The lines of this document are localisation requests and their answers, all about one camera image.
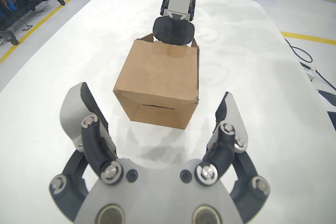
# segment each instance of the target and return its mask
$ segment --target black cable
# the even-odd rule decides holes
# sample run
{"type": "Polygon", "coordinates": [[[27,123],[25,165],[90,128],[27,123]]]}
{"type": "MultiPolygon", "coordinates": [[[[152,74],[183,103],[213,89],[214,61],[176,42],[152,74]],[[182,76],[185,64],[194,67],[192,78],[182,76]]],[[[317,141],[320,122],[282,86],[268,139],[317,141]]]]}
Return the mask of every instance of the black cable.
{"type": "Polygon", "coordinates": [[[3,40],[1,43],[0,43],[0,47],[5,47],[9,44],[6,45],[6,43],[8,42],[8,37],[5,38],[5,40],[3,40]]]}
{"type": "Polygon", "coordinates": [[[316,73],[327,83],[329,84],[334,90],[336,90],[335,86],[333,86],[330,82],[328,82],[323,76],[316,70],[316,73]]]}
{"type": "Polygon", "coordinates": [[[296,54],[300,59],[302,59],[303,61],[308,62],[308,63],[312,63],[312,62],[313,62],[313,58],[311,57],[311,55],[310,55],[309,53],[307,53],[307,52],[306,52],[305,50],[303,50],[303,49],[300,49],[300,48],[298,48],[298,47],[294,47],[294,46],[292,46],[292,45],[288,42],[288,40],[287,40],[286,38],[284,38],[284,39],[286,40],[287,44],[290,46],[290,48],[292,49],[292,51],[294,52],[294,54],[296,54]],[[307,56],[309,56],[309,58],[310,58],[311,61],[305,60],[304,58],[300,57],[300,56],[298,55],[298,53],[297,53],[294,49],[303,51],[307,56]]]}
{"type": "Polygon", "coordinates": [[[28,26],[24,21],[22,21],[22,20],[20,20],[20,19],[18,19],[18,21],[20,21],[20,22],[24,23],[26,26],[28,26]]]}
{"type": "MultiPolygon", "coordinates": [[[[307,53],[305,50],[303,50],[303,49],[300,49],[300,48],[298,48],[298,47],[294,47],[294,46],[292,46],[289,42],[288,42],[288,40],[286,39],[286,38],[284,38],[284,40],[286,40],[286,42],[287,42],[287,44],[290,46],[290,48],[292,49],[292,51],[294,52],[294,54],[296,54],[300,59],[302,59],[303,61],[306,61],[306,62],[308,62],[308,63],[311,63],[311,62],[313,62],[313,58],[312,58],[312,56],[309,54],[309,53],[307,53]],[[298,54],[297,54],[297,52],[296,51],[294,51],[294,49],[298,49],[298,50],[300,50],[300,51],[303,51],[305,54],[307,54],[309,57],[310,57],[310,59],[311,59],[311,61],[307,61],[307,60],[305,60],[305,59],[303,59],[302,57],[300,57],[298,54]]],[[[304,63],[302,63],[302,62],[300,62],[300,64],[303,66],[303,67],[305,67],[305,68],[307,68],[307,69],[310,69],[310,70],[313,70],[312,68],[310,68],[308,65],[305,65],[304,63]]],[[[333,86],[330,82],[328,82],[325,78],[323,78],[323,76],[318,72],[318,70],[315,70],[315,72],[329,85],[329,86],[331,86],[331,88],[333,88],[334,90],[336,90],[336,88],[335,88],[335,86],[333,86]]]]}

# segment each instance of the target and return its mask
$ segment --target black wheel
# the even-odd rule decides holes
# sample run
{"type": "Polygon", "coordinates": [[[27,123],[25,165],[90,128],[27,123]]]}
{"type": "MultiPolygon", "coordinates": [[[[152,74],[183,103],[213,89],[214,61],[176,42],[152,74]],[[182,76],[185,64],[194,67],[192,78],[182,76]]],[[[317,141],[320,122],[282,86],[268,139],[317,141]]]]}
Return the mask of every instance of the black wheel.
{"type": "Polygon", "coordinates": [[[11,39],[10,42],[13,44],[13,45],[19,45],[19,41],[15,38],[11,39]]]}

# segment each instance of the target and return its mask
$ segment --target white table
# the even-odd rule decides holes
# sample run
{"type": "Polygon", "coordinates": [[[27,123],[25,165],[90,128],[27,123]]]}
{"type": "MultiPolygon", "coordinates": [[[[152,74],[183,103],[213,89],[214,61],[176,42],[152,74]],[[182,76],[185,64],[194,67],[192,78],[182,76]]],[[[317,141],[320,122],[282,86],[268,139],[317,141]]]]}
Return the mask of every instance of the white table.
{"type": "MultiPolygon", "coordinates": [[[[0,223],[68,223],[49,182],[74,151],[59,112],[88,82],[119,157],[152,167],[202,158],[225,91],[249,134],[248,153],[271,195],[251,223],[334,223],[336,133],[306,74],[262,7],[197,0],[199,105],[185,131],[130,122],[112,90],[133,40],[151,33],[162,0],[91,0],[0,94],[0,223]]],[[[88,188],[96,181],[89,169],[88,188]]],[[[236,177],[222,178],[230,191],[236,177]]]]}

